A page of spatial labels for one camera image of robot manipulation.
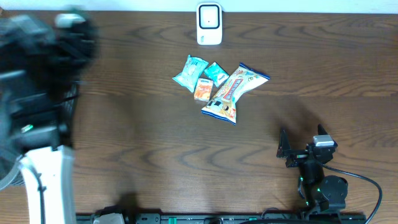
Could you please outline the large yellow snack bag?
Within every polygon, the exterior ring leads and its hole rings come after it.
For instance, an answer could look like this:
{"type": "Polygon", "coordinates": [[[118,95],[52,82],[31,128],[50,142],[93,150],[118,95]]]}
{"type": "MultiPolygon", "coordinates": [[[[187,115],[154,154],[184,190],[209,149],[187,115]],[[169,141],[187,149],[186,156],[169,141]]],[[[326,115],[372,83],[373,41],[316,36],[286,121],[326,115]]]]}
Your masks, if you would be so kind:
{"type": "Polygon", "coordinates": [[[212,99],[201,109],[201,112],[235,125],[236,102],[244,93],[259,87],[270,79],[265,73],[241,62],[212,99]]]}

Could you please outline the orange tissue pack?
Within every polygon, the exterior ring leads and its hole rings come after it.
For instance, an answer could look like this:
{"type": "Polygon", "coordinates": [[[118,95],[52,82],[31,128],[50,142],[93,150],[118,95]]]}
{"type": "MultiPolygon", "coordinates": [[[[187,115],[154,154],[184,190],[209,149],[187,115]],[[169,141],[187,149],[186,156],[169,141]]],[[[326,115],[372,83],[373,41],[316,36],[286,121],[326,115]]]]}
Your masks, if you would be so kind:
{"type": "Polygon", "coordinates": [[[213,80],[199,78],[195,87],[194,99],[209,101],[213,89],[213,80]]]}

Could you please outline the teal tissue pack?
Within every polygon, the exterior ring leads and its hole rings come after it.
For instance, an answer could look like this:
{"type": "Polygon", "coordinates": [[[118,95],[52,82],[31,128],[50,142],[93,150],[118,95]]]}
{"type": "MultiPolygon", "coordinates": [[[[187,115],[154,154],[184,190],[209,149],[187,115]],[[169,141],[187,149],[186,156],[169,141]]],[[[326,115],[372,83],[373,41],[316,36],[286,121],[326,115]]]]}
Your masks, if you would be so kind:
{"type": "Polygon", "coordinates": [[[219,88],[228,78],[229,75],[222,69],[220,65],[213,62],[209,67],[204,70],[205,75],[213,80],[214,85],[219,88]]]}

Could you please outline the teal wet wipes pack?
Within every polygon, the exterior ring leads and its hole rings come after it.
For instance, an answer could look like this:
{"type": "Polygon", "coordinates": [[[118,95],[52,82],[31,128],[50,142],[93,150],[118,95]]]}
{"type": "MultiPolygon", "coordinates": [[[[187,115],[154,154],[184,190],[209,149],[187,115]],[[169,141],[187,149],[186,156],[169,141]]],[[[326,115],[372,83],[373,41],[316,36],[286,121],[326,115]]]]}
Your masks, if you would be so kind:
{"type": "Polygon", "coordinates": [[[207,66],[206,60],[188,55],[183,70],[172,79],[193,93],[199,77],[207,66]]]}

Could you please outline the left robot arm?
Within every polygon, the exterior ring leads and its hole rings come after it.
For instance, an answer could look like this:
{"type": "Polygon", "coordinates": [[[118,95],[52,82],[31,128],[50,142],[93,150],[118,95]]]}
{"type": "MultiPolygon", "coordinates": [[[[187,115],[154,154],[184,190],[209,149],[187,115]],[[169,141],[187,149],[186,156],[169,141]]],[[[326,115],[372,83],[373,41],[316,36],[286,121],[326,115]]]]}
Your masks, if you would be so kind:
{"type": "Polygon", "coordinates": [[[98,35],[80,12],[54,26],[1,19],[1,188],[24,184],[31,223],[76,223],[73,116],[98,35]]]}

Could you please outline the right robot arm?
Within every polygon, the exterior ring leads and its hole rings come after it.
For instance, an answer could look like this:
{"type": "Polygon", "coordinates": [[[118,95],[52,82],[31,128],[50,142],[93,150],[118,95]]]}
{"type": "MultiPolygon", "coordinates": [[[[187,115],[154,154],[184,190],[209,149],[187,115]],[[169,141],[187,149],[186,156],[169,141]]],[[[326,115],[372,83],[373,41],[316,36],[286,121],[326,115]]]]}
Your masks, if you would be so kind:
{"type": "Polygon", "coordinates": [[[318,125],[318,134],[305,149],[292,149],[284,129],[280,131],[277,150],[278,158],[285,158],[285,166],[297,167],[299,195],[305,199],[307,208],[303,211],[305,219],[323,213],[338,213],[346,207],[348,182],[342,177],[324,174],[324,165],[333,159],[337,143],[318,125]]]}

